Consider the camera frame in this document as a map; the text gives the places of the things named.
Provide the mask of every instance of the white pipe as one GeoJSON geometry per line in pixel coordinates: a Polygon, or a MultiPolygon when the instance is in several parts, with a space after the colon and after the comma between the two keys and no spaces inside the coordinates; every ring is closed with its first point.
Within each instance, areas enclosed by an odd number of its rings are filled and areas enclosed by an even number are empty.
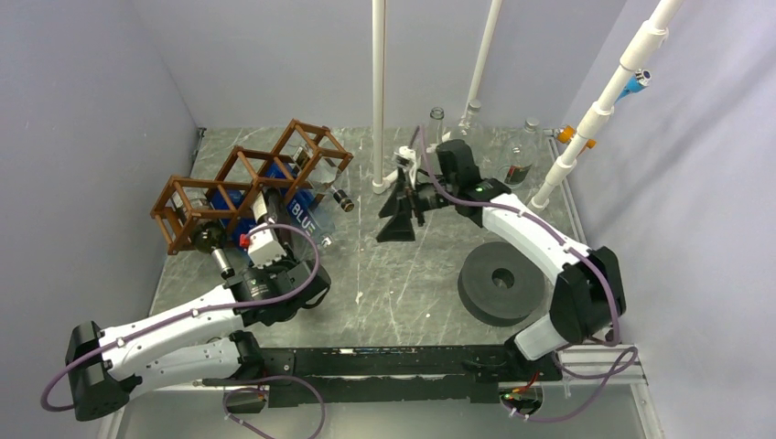
{"type": "Polygon", "coordinates": [[[650,19],[643,22],[639,31],[620,57],[620,65],[615,70],[609,83],[604,88],[597,101],[590,105],[582,121],[577,126],[577,133],[571,138],[568,147],[555,160],[550,172],[544,179],[539,192],[531,198],[529,207],[533,211],[541,211],[547,207],[550,194],[561,181],[577,165],[577,155],[585,147],[588,139],[592,139],[598,130],[607,122],[614,112],[614,102],[620,96],[622,89],[633,76],[633,73],[644,67],[650,55],[660,47],[668,37],[668,22],[674,17],[684,0],[661,0],[655,7],[650,19]]]}
{"type": "Polygon", "coordinates": [[[393,181],[383,178],[383,76],[385,74],[385,0],[372,0],[372,191],[382,194],[393,181]]]}
{"type": "Polygon", "coordinates": [[[474,65],[474,76],[471,77],[469,86],[469,96],[466,103],[477,99],[477,93],[480,90],[480,81],[482,80],[482,71],[485,70],[485,61],[488,59],[490,51],[490,42],[493,40],[493,32],[496,31],[496,22],[499,20],[499,11],[501,10],[501,0],[490,0],[490,12],[488,21],[485,23],[485,32],[482,34],[480,42],[480,53],[477,54],[477,64],[474,65]]]}

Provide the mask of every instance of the purple cable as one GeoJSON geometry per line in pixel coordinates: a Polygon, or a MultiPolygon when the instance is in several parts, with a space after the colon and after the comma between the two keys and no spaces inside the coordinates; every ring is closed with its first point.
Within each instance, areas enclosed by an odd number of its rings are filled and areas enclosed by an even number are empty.
{"type": "MultiPolygon", "coordinates": [[[[314,388],[312,385],[310,385],[309,382],[307,382],[305,380],[302,380],[300,378],[288,375],[288,376],[266,377],[266,378],[261,378],[259,380],[237,381],[237,384],[241,385],[241,386],[242,385],[258,385],[258,384],[262,384],[264,382],[279,381],[279,380],[291,380],[291,381],[298,382],[299,384],[307,387],[313,393],[313,395],[315,395],[316,399],[318,400],[318,404],[320,404],[320,422],[318,423],[318,428],[316,428],[316,431],[313,432],[313,434],[308,437],[308,439],[315,439],[316,437],[318,437],[318,435],[320,434],[321,430],[323,430],[323,424],[326,421],[326,405],[323,402],[323,396],[321,396],[320,392],[318,392],[316,390],[316,388],[314,388]]],[[[242,419],[238,418],[237,416],[229,413],[229,409],[227,408],[226,403],[229,401],[231,396],[233,394],[235,394],[235,393],[246,393],[246,392],[262,394],[262,391],[254,388],[254,387],[241,387],[240,389],[235,389],[233,391],[230,391],[229,393],[227,393],[223,397],[223,412],[224,412],[224,414],[226,414],[226,416],[229,419],[235,421],[239,425],[242,425],[243,427],[247,428],[248,430],[250,430],[250,431],[252,431],[252,432],[262,436],[264,439],[274,439],[273,436],[270,436],[269,434],[264,433],[263,431],[261,431],[258,428],[254,427],[251,423],[247,423],[246,421],[243,421],[242,419]]]]}
{"type": "MultiPolygon", "coordinates": [[[[514,208],[512,206],[507,206],[507,205],[504,205],[504,204],[490,203],[490,202],[479,202],[479,201],[469,201],[469,200],[465,200],[465,199],[455,198],[452,195],[450,195],[442,187],[442,185],[439,184],[439,180],[437,180],[437,176],[434,175],[434,171],[433,171],[431,165],[428,162],[428,153],[426,151],[426,149],[428,148],[428,146],[426,145],[426,130],[423,127],[423,125],[418,125],[418,127],[415,129],[415,133],[413,134],[413,141],[411,141],[410,143],[414,142],[414,140],[418,137],[418,133],[419,133],[419,136],[420,136],[420,139],[421,139],[420,140],[421,147],[419,149],[420,149],[420,155],[423,157],[423,168],[428,173],[428,178],[431,180],[431,184],[436,189],[436,192],[438,192],[439,195],[441,195],[444,199],[446,199],[447,201],[450,201],[451,203],[459,204],[461,206],[467,206],[467,207],[471,207],[471,208],[496,208],[496,209],[508,210],[508,211],[510,211],[510,212],[512,212],[512,213],[514,213],[516,215],[523,216],[523,217],[533,221],[534,223],[536,223],[542,229],[546,230],[547,233],[549,233],[557,241],[557,243],[559,245],[563,246],[564,244],[566,244],[566,240],[564,240],[563,237],[561,237],[555,231],[555,229],[553,229],[549,224],[544,222],[539,217],[535,216],[533,213],[525,212],[525,211],[516,209],[516,208],[514,208]]],[[[607,302],[609,303],[609,312],[611,313],[612,331],[614,333],[613,334],[614,337],[612,338],[612,340],[610,342],[603,342],[602,344],[604,346],[607,346],[607,347],[615,347],[615,346],[617,346],[620,343],[620,321],[618,319],[617,306],[615,305],[615,301],[614,301],[614,294],[611,292],[611,287],[609,286],[609,282],[607,281],[607,279],[603,275],[603,273],[598,269],[598,267],[596,267],[596,265],[593,262],[591,262],[588,258],[586,258],[584,255],[582,255],[580,252],[578,252],[577,250],[575,250],[572,247],[569,247],[568,252],[570,254],[572,254],[574,257],[576,257],[577,259],[579,259],[583,264],[585,264],[586,267],[596,276],[596,278],[598,279],[598,282],[603,287],[604,294],[606,295],[607,302]]],[[[575,373],[575,372],[573,372],[573,371],[563,367],[563,365],[561,365],[561,368],[563,369],[563,371],[568,373],[572,377],[579,378],[579,379],[582,379],[582,380],[593,380],[593,379],[603,379],[603,380],[601,381],[600,385],[598,385],[598,387],[593,392],[593,394],[590,395],[590,398],[587,399],[587,401],[585,401],[582,405],[577,407],[575,410],[573,410],[571,413],[566,414],[564,416],[558,416],[558,417],[555,417],[555,418],[539,418],[539,419],[530,418],[529,416],[524,415],[524,417],[523,417],[524,420],[526,420],[526,421],[530,420],[530,421],[534,421],[534,422],[538,422],[538,423],[560,423],[562,421],[567,421],[567,420],[577,416],[578,414],[582,413],[587,407],[589,407],[590,404],[593,403],[593,401],[595,401],[598,398],[598,396],[600,395],[600,393],[603,391],[604,387],[606,386],[607,381],[609,381],[609,379],[612,376],[614,376],[614,375],[622,372],[623,370],[627,369],[628,367],[632,366],[633,363],[636,362],[637,356],[638,356],[638,349],[636,349],[633,346],[628,347],[628,348],[626,348],[625,350],[622,351],[622,353],[617,357],[617,359],[615,359],[615,361],[612,363],[611,368],[609,369],[608,372],[603,373],[603,374],[598,374],[598,375],[589,375],[589,376],[579,375],[579,374],[577,374],[577,373],[575,373]],[[629,352],[632,353],[632,356],[630,357],[630,359],[628,361],[626,361],[626,363],[621,368],[618,369],[617,366],[622,362],[622,359],[625,358],[625,355],[628,354],[629,352]]]]}
{"type": "MultiPolygon", "coordinates": [[[[310,243],[310,245],[313,248],[313,253],[315,254],[315,264],[313,265],[313,270],[310,273],[310,276],[305,279],[305,282],[303,282],[299,287],[289,291],[286,294],[279,295],[278,297],[273,297],[270,299],[264,299],[264,300],[254,300],[251,302],[240,302],[236,304],[222,304],[222,305],[208,305],[203,306],[202,308],[196,308],[197,311],[199,311],[200,314],[208,313],[211,311],[219,311],[223,309],[236,309],[236,308],[250,308],[255,306],[265,306],[265,305],[271,305],[276,304],[278,302],[283,302],[285,300],[288,300],[295,295],[301,293],[305,288],[307,288],[308,285],[310,285],[311,282],[313,282],[313,279],[315,279],[316,274],[318,274],[318,269],[320,268],[320,254],[318,253],[318,247],[316,246],[315,242],[312,238],[310,238],[306,232],[301,230],[298,227],[289,226],[287,224],[265,224],[260,227],[256,227],[248,232],[248,236],[252,236],[255,233],[258,233],[262,230],[269,230],[269,229],[285,229],[285,230],[291,230],[294,233],[298,233],[302,235],[303,238],[307,240],[307,242],[310,243]]],[[[149,327],[144,327],[143,329],[140,329],[136,332],[133,332],[132,334],[123,337],[124,341],[132,341],[138,337],[142,337],[146,334],[149,334],[151,332],[157,331],[163,327],[167,327],[175,322],[178,322],[180,320],[183,320],[184,318],[191,317],[191,311],[186,311],[184,313],[180,313],[175,316],[168,317],[160,322],[157,322],[149,327]]],[[[73,360],[70,364],[65,366],[65,369],[60,370],[56,375],[54,375],[54,378],[51,379],[51,381],[46,384],[46,387],[43,389],[43,394],[40,395],[40,406],[43,407],[43,410],[46,410],[48,412],[66,412],[67,410],[71,410],[73,408],[73,404],[70,405],[51,405],[49,403],[49,395],[51,394],[51,391],[54,389],[54,386],[57,385],[59,380],[64,378],[65,375],[67,375],[71,370],[79,367],[81,364],[83,364],[86,361],[89,361],[90,359],[101,355],[103,352],[106,352],[110,349],[116,348],[118,346],[117,341],[112,341],[111,343],[108,343],[105,346],[100,346],[99,348],[89,351],[89,353],[83,355],[82,357],[78,357],[77,359],[73,360]]],[[[306,381],[302,381],[305,383],[306,386],[309,388],[312,388],[309,384],[307,384],[306,381]]],[[[323,412],[321,416],[321,424],[323,423],[323,417],[325,417],[325,411],[323,412]]],[[[311,437],[315,437],[320,433],[320,429],[316,431],[316,434],[311,437]]]]}

